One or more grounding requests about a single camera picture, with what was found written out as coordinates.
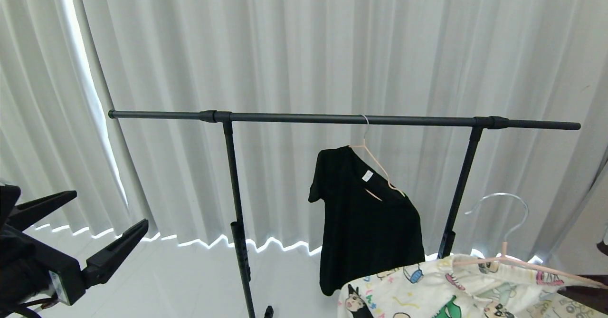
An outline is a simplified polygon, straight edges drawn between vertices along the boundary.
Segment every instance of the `shirt label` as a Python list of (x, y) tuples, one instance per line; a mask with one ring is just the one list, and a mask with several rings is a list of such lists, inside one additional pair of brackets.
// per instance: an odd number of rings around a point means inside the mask
[(365, 172), (365, 175), (361, 179), (363, 179), (363, 181), (367, 182), (367, 180), (369, 180), (372, 175), (374, 175), (374, 173), (372, 173), (371, 171), (367, 171), (367, 172)]

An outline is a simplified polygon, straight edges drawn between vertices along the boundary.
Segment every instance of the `white curtain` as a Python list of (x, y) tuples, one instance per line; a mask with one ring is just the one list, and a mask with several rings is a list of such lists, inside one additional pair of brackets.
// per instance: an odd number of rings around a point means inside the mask
[(67, 4), (0, 0), (0, 177), (22, 202), (78, 192), (39, 225), (124, 231), (132, 219)]
[[(482, 136), (462, 210), (488, 193), (523, 197), (530, 217), (510, 241), (510, 254), (520, 258), (553, 247), (608, 145), (608, 0), (74, 5), (104, 111), (581, 122), (578, 132), (510, 129)], [(347, 125), (235, 123), (248, 238), (257, 246), (271, 236), (284, 246), (320, 246), (323, 204), (306, 201), (316, 154), (358, 143), (362, 132)], [(176, 235), (179, 242), (211, 244), (220, 234), (230, 236), (234, 207), (220, 125), (109, 120), (108, 134), (131, 216), (150, 218), (152, 233)], [(374, 126), (367, 136), (418, 208), (428, 254), (438, 249), (468, 134), (466, 128)], [(510, 203), (497, 200), (473, 217), (461, 214), (454, 251), (496, 253), (523, 213)], [(105, 205), (110, 210), (123, 203)]]

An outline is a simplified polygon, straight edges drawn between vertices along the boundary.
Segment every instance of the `floor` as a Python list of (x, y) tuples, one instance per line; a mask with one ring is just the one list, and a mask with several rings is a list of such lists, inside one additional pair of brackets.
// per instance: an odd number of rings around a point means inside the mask
[[(31, 236), (85, 260), (114, 240), (70, 230), (34, 231)], [(282, 251), (275, 243), (260, 253), (249, 251), (250, 282), (256, 316), (272, 305), (277, 318), (336, 316), (339, 292), (326, 297), (319, 288), (319, 259), (305, 246)], [(225, 241), (211, 249), (177, 240), (141, 242), (105, 285), (94, 286), (73, 306), (59, 304), (40, 312), (43, 318), (197, 318), (247, 317), (235, 250)]]

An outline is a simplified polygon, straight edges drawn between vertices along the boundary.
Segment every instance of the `metal hook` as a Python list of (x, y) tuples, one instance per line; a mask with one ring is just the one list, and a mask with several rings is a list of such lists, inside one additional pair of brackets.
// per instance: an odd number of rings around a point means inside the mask
[(365, 121), (367, 122), (367, 127), (365, 128), (365, 132), (363, 133), (363, 141), (365, 141), (365, 137), (367, 136), (367, 132), (370, 129), (370, 121), (369, 119), (367, 119), (367, 116), (360, 114), (361, 116), (363, 116), (363, 118), (365, 118)]
[(508, 197), (513, 197), (517, 200), (519, 200), (519, 202), (521, 204), (523, 204), (523, 208), (525, 209), (525, 212), (523, 214), (523, 219), (521, 222), (519, 222), (519, 224), (515, 225), (514, 227), (512, 227), (511, 229), (509, 229), (509, 231), (506, 232), (506, 234), (504, 234), (504, 238), (503, 240), (506, 242), (506, 238), (513, 232), (516, 231), (517, 229), (519, 229), (519, 227), (521, 227), (523, 225), (523, 223), (525, 223), (526, 219), (528, 219), (528, 213), (530, 212), (530, 208), (528, 207), (528, 204), (526, 204), (526, 202), (523, 201), (523, 199), (521, 199), (520, 197), (518, 197), (515, 194), (511, 194), (511, 193), (504, 193), (504, 192), (498, 192), (498, 193), (493, 193), (493, 194), (489, 194), (486, 195), (485, 197), (483, 197), (482, 199), (480, 199), (477, 203), (475, 203), (475, 205), (473, 206), (473, 208), (471, 209), (471, 211), (465, 212), (465, 214), (472, 214), (473, 211), (477, 210), (477, 207), (482, 203), (482, 201), (485, 201), (486, 199), (490, 198), (490, 197), (497, 197), (499, 195), (506, 195)]

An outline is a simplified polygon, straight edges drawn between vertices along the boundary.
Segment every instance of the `clothing rack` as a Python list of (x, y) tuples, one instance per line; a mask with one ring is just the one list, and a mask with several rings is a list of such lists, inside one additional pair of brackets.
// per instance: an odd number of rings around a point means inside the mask
[[(367, 116), (367, 121), (362, 115), (314, 115), (314, 114), (252, 114), (207, 110), (202, 112), (143, 112), (143, 111), (115, 111), (108, 112), (109, 118), (156, 118), (156, 119), (195, 119), (209, 123), (222, 123), (226, 138), (226, 150), (228, 152), (228, 166), (230, 168), (230, 181), (232, 183), (232, 194), (234, 196), (234, 207), (237, 221), (230, 223), (232, 236), (234, 238), (235, 250), (237, 251), (237, 262), (241, 273), (241, 282), (245, 292), (245, 301), (249, 318), (256, 318), (254, 303), (251, 297), (249, 282), (251, 281), (251, 270), (247, 257), (247, 246), (245, 244), (245, 226), (243, 223), (243, 207), (241, 205), (241, 192), (238, 185), (237, 160), (234, 150), (233, 122), (281, 122), (281, 123), (333, 123), (342, 125), (433, 125), (442, 127), (471, 127), (469, 145), (466, 149), (465, 160), (460, 169), (458, 184), (454, 191), (452, 206), (447, 216), (447, 222), (441, 238), (438, 258), (449, 256), (454, 244), (454, 222), (460, 207), (462, 195), (475, 150), (482, 137), (484, 129), (504, 128), (536, 128), (536, 129), (559, 129), (579, 130), (580, 123), (554, 122), (554, 121), (526, 121), (508, 119), (498, 116), (488, 117), (414, 117), (414, 116)], [(267, 307), (264, 317), (271, 318), (274, 311), (271, 306)]]

